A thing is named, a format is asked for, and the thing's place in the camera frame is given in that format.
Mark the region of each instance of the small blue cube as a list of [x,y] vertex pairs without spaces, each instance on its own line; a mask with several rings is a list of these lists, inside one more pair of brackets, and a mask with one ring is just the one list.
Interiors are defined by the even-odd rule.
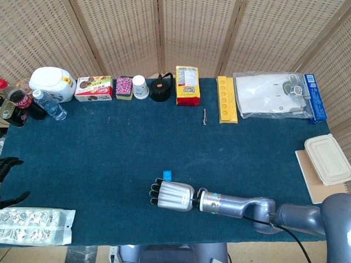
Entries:
[[172,172],[171,171],[163,171],[163,179],[164,179],[164,181],[171,182],[172,181]]

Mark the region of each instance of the plastic water bottle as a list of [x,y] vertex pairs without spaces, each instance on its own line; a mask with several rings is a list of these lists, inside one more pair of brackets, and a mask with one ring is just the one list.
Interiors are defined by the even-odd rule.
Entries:
[[40,105],[41,108],[46,110],[57,121],[66,118],[67,112],[61,107],[58,102],[54,101],[49,93],[36,89],[32,93],[36,103]]

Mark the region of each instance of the floor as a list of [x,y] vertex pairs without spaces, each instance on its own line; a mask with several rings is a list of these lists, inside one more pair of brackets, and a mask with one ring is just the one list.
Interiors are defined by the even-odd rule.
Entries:
[[[325,242],[303,242],[312,262],[326,262]],[[230,243],[228,252],[233,263],[295,263],[306,262],[297,243],[293,242],[247,242]],[[67,257],[67,247],[1,248],[1,263],[108,263],[109,246],[99,246],[97,254],[90,258],[72,260]]]

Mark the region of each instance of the blue box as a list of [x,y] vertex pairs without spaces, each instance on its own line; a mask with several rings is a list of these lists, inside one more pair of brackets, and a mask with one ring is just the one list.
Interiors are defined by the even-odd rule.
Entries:
[[172,181],[172,172],[171,171],[163,171],[163,179],[164,179],[164,181],[171,182]]
[[327,114],[324,109],[316,78],[314,74],[305,74],[304,79],[309,90],[310,105],[313,114],[313,118],[310,118],[308,122],[310,124],[317,124],[319,122],[325,121],[327,119]]

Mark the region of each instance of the white food container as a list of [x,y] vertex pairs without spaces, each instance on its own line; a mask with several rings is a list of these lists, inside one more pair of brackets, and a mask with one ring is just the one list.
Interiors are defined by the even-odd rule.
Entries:
[[57,102],[66,102],[75,93],[76,81],[61,68],[40,67],[33,72],[29,87],[47,91]]
[[351,180],[351,166],[333,135],[322,135],[305,141],[305,150],[324,185]]

